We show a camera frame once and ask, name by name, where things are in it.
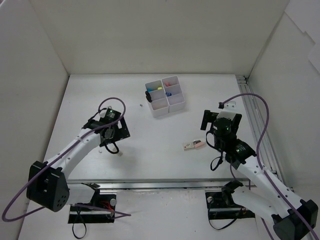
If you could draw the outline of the black handled scissors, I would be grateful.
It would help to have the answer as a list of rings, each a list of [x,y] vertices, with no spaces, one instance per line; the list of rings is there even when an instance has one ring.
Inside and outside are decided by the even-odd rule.
[[[150,92],[149,91],[145,91],[145,97],[146,97],[146,100],[149,102],[149,103],[152,103],[152,97],[150,95]]]

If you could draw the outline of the pink white correction tape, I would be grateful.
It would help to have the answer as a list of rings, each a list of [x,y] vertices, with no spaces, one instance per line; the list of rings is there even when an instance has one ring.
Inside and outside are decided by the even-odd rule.
[[[198,149],[198,148],[203,147],[206,142],[198,139],[198,140],[193,141],[192,143],[193,143],[194,148]]]

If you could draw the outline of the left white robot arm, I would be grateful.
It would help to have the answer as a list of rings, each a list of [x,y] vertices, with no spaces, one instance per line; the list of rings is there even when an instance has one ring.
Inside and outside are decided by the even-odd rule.
[[[26,197],[53,212],[65,205],[84,205],[89,210],[100,204],[100,189],[95,183],[69,185],[75,167],[95,148],[129,138],[124,115],[111,108],[103,108],[99,120],[91,117],[78,136],[56,156],[47,161],[34,162],[29,169],[30,184]]]

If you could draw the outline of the white boxed eraser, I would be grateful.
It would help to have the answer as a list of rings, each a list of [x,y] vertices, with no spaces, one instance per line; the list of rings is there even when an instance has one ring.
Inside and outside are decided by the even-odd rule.
[[[195,148],[195,144],[193,142],[184,142],[182,148],[184,151],[191,150]]]

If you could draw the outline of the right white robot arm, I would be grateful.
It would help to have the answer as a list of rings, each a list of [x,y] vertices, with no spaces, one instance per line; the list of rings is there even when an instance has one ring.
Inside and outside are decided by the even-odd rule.
[[[213,135],[211,147],[221,154],[218,164],[229,163],[264,195],[252,192],[235,179],[222,187],[221,200],[227,206],[243,206],[271,223],[279,239],[301,240],[314,230],[319,208],[314,201],[303,200],[284,185],[258,160],[255,150],[237,137],[241,119],[239,113],[205,110],[200,129]]]

